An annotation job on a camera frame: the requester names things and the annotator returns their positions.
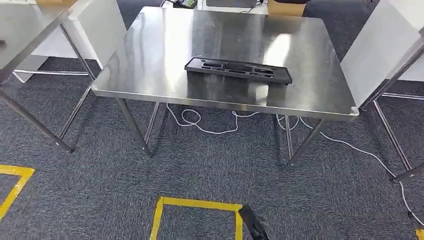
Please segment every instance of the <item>black object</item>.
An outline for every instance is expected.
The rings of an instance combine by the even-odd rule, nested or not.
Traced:
[[[5,40],[0,39],[0,50],[1,50],[1,49],[4,49],[5,47],[6,47],[6,41],[5,41]]]
[[[197,0],[177,0],[173,3],[173,7],[176,9],[194,9],[197,5]]]
[[[188,72],[224,75],[267,83],[286,85],[292,83],[288,69],[280,66],[193,57],[184,69]]]
[[[243,222],[249,230],[253,240],[270,240],[261,222],[258,220],[249,205],[243,205],[243,207],[238,210],[238,213],[240,214],[241,219],[243,219]]]

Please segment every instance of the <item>cardboard box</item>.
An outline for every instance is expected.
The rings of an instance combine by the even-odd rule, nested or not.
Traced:
[[[69,8],[78,0],[35,0],[38,5],[65,6]]]
[[[275,0],[268,0],[269,15],[285,15],[302,17],[306,4],[281,3]]]

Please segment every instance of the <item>power cord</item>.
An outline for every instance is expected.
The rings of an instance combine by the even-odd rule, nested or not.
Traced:
[[[256,6],[255,6],[255,7],[257,7],[257,6],[259,6],[259,5],[262,5],[262,4],[267,4],[267,3],[268,3],[268,1],[259,0],[259,1],[256,1]],[[250,8],[248,11],[243,10],[243,11],[239,12],[239,14],[242,14],[242,13],[250,13],[250,12],[252,11],[252,9],[253,9],[253,7],[252,7],[252,8]]]
[[[200,123],[200,121],[202,120],[202,117],[201,117],[201,115],[197,112],[197,111],[195,111],[195,110],[193,110],[193,109],[185,109],[185,110],[183,110],[182,111],[182,113],[181,113],[181,118],[182,118],[182,120],[183,121],[185,121],[187,124],[182,124],[182,123],[180,123],[179,121],[178,121],[178,119],[177,119],[177,117],[175,116],[175,114],[174,114],[174,112],[171,110],[171,108],[169,107],[169,104],[167,103],[166,104],[166,108],[168,108],[168,110],[170,111],[170,113],[171,113],[171,115],[173,116],[173,118],[175,119],[175,121],[176,121],[176,123],[179,125],[179,126],[181,126],[181,127],[189,127],[189,126],[196,126],[199,130],[201,130],[202,132],[205,132],[205,133],[208,133],[208,134],[215,134],[215,135],[220,135],[220,134],[226,134],[226,133],[232,133],[232,132],[235,132],[235,131],[237,131],[238,129],[239,129],[239,118],[248,118],[248,117],[251,117],[251,116],[253,116],[253,115],[256,115],[256,114],[258,114],[259,112],[254,112],[254,113],[252,113],[252,114],[249,114],[249,115],[238,115],[235,111],[231,111],[231,114],[233,114],[234,116],[235,116],[235,128],[234,129],[232,129],[232,130],[227,130],[227,131],[223,131],[223,132],[214,132],[214,131],[208,131],[208,130],[204,130],[203,128],[201,128],[199,125],[198,125],[198,123]],[[192,121],[189,121],[189,120],[187,120],[185,117],[184,117],[184,113],[186,113],[186,112],[192,112],[192,113],[194,113],[194,114],[196,114],[198,117],[199,117],[199,119],[196,121],[196,122],[192,122]],[[286,128],[284,128],[282,125],[281,125],[281,123],[280,123],[280,121],[281,120],[283,120],[284,119],[284,116],[283,117],[281,117],[281,118],[279,118],[279,116],[278,116],[278,114],[276,114],[275,115],[275,117],[276,117],[276,119],[277,119],[277,122],[278,122],[278,125],[283,129],[283,130],[286,130]],[[310,129],[313,129],[313,127],[311,127],[311,126],[309,126],[308,124],[306,124],[306,122],[301,118],[301,117],[299,117],[299,116],[296,116],[297,117],[297,121],[296,121],[296,124],[293,126],[293,127],[291,127],[290,128],[290,130],[293,130],[297,125],[298,125],[298,123],[299,123],[299,120],[306,126],[306,127],[308,127],[308,128],[310,128]],[[349,146],[349,147],[351,147],[352,149],[354,149],[354,150],[357,150],[357,151],[359,151],[359,152],[361,152],[361,153],[364,153],[364,154],[367,154],[367,155],[370,155],[370,156],[372,156],[373,158],[375,158],[375,159],[377,159],[377,161],[384,167],[384,169],[390,174],[390,175],[392,175],[393,177],[396,177],[396,175],[395,174],[393,174],[393,172],[392,171],[390,171],[388,168],[387,168],[387,166],[380,160],[380,158],[378,158],[376,155],[374,155],[374,154],[372,154],[372,153],[370,153],[370,152],[367,152],[367,151],[364,151],[364,150],[362,150],[362,149],[359,149],[359,148],[357,148],[357,147],[355,147],[355,146],[353,146],[352,144],[350,144],[350,143],[348,143],[348,142],[346,142],[346,141],[342,141],[342,140],[337,140],[337,139],[334,139],[334,138],[331,138],[331,137],[329,137],[329,136],[327,136],[327,135],[325,135],[324,133],[322,133],[322,132],[319,132],[324,138],[326,138],[326,139],[328,139],[328,140],[330,140],[330,141],[333,141],[333,142],[336,142],[336,143],[342,143],[342,144],[345,144],[345,145],[347,145],[347,146]],[[414,214],[414,212],[412,212],[412,210],[411,210],[411,208],[409,207],[409,205],[408,205],[408,203],[407,203],[407,199],[405,198],[405,190],[404,190],[404,185],[402,184],[402,182],[399,182],[399,184],[400,184],[400,188],[401,188],[401,191],[402,191],[402,198],[403,198],[403,202],[405,203],[405,206],[406,206],[406,208],[408,209],[408,211],[409,211],[409,213],[415,218],[415,220],[417,220],[423,227],[424,227],[424,223]]]

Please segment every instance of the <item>black tray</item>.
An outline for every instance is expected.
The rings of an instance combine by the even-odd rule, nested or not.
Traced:
[[[224,75],[267,83],[285,85],[292,83],[288,69],[281,66],[193,57],[184,69],[188,72]]]

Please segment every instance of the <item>white partition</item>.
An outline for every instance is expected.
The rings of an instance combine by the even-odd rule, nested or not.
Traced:
[[[96,60],[103,68],[114,53],[117,43],[127,32],[116,0],[78,0],[69,8],[69,12],[64,24],[72,39],[84,58]],[[45,56],[77,57],[59,27],[18,69],[37,70],[47,59]],[[15,73],[15,76],[25,83],[32,74]]]
[[[380,0],[341,62],[359,107],[424,45],[424,0]],[[424,81],[424,58],[401,77]]]

